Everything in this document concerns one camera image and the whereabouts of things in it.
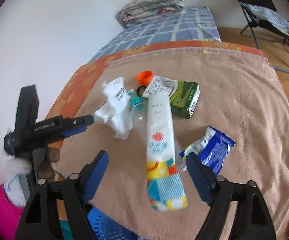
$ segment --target blue plaid bedsheet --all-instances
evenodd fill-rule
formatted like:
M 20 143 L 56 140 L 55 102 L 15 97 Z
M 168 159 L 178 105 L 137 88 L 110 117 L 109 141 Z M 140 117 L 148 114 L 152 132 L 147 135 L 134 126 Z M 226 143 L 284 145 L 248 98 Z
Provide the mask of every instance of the blue plaid bedsheet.
M 124 29 L 90 60 L 137 46 L 165 41 L 221 41 L 207 7 L 186 7 L 176 15 L 146 21 Z

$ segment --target blue and white striped pattern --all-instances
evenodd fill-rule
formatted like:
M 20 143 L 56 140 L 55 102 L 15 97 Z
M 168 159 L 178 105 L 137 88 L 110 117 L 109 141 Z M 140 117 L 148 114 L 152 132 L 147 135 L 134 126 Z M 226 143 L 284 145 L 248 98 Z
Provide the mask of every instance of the blue and white striped pattern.
M 156 179 L 160 201 L 179 199 L 185 196 L 179 173 L 164 178 Z
M 179 14 L 128 27 L 100 49 L 91 61 L 142 45 L 189 40 L 221 41 L 208 8 L 186 7 Z

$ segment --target red circular logo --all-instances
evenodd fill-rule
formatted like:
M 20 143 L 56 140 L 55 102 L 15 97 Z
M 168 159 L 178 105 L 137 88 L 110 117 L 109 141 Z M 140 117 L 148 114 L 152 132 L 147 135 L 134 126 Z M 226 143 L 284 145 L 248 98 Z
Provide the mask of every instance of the red circular logo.
M 154 139 L 155 141 L 159 142 L 162 141 L 163 139 L 163 133 L 161 132 L 156 132 L 152 135 L 152 139 Z

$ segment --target blue plastic package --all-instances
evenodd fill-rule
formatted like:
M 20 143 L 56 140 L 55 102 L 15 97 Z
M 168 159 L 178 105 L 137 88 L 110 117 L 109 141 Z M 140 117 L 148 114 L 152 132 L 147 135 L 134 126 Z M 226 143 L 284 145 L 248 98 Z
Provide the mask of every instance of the blue plastic package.
M 234 145 L 235 142 L 230 137 L 208 126 L 206 134 L 181 152 L 180 158 L 185 160 L 190 152 L 194 152 L 203 165 L 210 167 L 213 173 L 218 175 L 223 167 L 224 159 Z

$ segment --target orange floral cloth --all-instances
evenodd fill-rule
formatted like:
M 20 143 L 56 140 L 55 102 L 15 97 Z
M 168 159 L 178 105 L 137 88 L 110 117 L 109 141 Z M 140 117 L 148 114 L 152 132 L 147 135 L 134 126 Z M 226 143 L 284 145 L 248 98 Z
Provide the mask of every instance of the orange floral cloth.
M 86 97 L 92 90 L 93 85 L 111 61 L 149 51 L 185 47 L 231 49 L 266 57 L 259 49 L 221 41 L 169 41 L 119 51 L 80 67 L 63 88 L 46 118 L 58 115 L 62 115 L 64 118 L 75 117 L 82 103 L 86 100 Z M 63 140 L 52 143 L 51 145 L 52 147 L 60 149 L 62 144 Z

